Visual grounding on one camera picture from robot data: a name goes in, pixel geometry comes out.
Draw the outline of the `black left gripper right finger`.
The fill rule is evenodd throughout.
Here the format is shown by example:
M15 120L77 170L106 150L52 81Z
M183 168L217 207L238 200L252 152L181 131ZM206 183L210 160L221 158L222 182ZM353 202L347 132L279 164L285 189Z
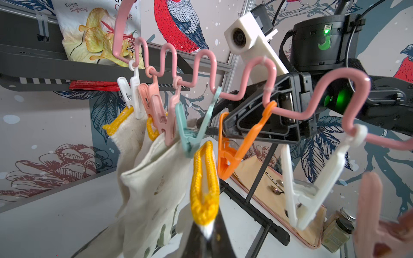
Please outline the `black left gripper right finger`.
M218 215L214 221L213 233L209 240L209 250L211 258L236 257L221 210L218 211Z

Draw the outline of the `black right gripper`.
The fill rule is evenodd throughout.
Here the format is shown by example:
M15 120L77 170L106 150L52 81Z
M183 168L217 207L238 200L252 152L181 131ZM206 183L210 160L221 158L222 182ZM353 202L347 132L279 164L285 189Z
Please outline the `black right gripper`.
M222 125L208 126L207 135L226 138L244 139L256 125L268 115L256 140L277 144L297 144L303 138L310 138L317 133L316 115L298 120L273 113L270 104L263 103L266 82L252 84L240 101L220 100L213 109L212 117L217 117L227 109L229 114ZM270 102L276 103L278 109L293 112L304 111L313 95L314 84L309 73L289 73L277 77L270 95Z

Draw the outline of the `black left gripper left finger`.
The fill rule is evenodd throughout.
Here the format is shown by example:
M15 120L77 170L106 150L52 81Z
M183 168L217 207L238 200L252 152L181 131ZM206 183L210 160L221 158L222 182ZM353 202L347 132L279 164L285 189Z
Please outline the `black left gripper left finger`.
M189 232L189 237L180 258L206 258L207 239L201 232L200 227L193 223Z

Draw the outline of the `pink clip hanger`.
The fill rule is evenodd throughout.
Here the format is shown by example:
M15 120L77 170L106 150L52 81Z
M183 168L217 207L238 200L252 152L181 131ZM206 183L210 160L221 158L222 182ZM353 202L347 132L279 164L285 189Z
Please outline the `pink clip hanger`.
M124 32L126 26L127 16L129 11L132 9L134 1L123 1L120 5L118 15L115 22L115 32L114 32L114 42L113 42L113 55L129 64L130 60L127 60L122 57L122 33ZM135 47L139 48L143 46L144 48L144 61L145 61L145 72L147 77L152 77L156 75L157 77L162 77L165 72L165 55L166 51L170 50L172 53L172 78L177 75L177 52L174 46L171 44L164 44L161 49L161 70L157 72L153 67L149 65L149 52L148 46L145 39L142 37L137 37L135 39ZM211 61L211 71L210 71L210 91L215 94L218 89L215 86L216 72L217 72L217 60L214 53L208 49L203 49L199 51L195 57L194 61L194 72L193 79L191 82L182 80L181 84L184 87L193 88L196 86L198 81L198 68L199 63L202 57L207 56ZM138 67L139 59L135 59L134 66ZM253 70L253 67L256 65L263 65L268 69L268 76L266 80L265 92L263 95L263 103L270 104L270 95L275 85L276 80L276 66L275 63L267 57L256 57L252 59L245 67L242 75L242 81L239 87L238 94L232 95L227 93L221 93L219 97L224 98L230 101L239 101L241 100L246 92L247 83L250 78L250 73ZM355 93L352 95L350 102L345 109L344 117L342 120L342 126L345 132L349 133L350 136L356 135L356 127L354 125L354 120L356 119L359 112L362 110L362 107L368 102L373 100L374 92L371 90L371 78L364 72L357 70L355 68L339 68L333 71L326 73L317 83L316 87L313 89L313 95L309 102L309 106L303 112L293 112L289 110L278 109L276 106L272 107L271 110L275 114L288 116L294 119L302 120L309 118L312 114L315 114L316 109L322 100L323 94L326 92L328 86L335 80L348 78L354 83Z

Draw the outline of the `white knit glove yellow cuff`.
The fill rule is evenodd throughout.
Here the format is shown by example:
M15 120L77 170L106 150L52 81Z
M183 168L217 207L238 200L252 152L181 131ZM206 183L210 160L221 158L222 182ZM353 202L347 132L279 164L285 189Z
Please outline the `white knit glove yellow cuff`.
M134 108L125 107L111 124L103 125L102 128L120 151L116 168L117 182L122 197L122 205L116 215L119 217L130 197L129 189L122 182L120 176L134 168L135 159L145 138L146 119L137 119L134 115Z

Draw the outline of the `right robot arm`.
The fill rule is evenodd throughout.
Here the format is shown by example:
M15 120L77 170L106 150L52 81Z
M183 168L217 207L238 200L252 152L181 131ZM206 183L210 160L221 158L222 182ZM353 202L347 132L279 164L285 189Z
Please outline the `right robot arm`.
M287 74L277 77L270 100L277 112L265 124L258 140L295 144L316 133L324 110L344 114L352 104L354 82L345 73L363 70L352 57L351 40L365 20L360 15L333 15L300 22L289 30L291 54L279 53ZM356 118L383 129L413 134L413 85L404 79L371 76L371 91Z

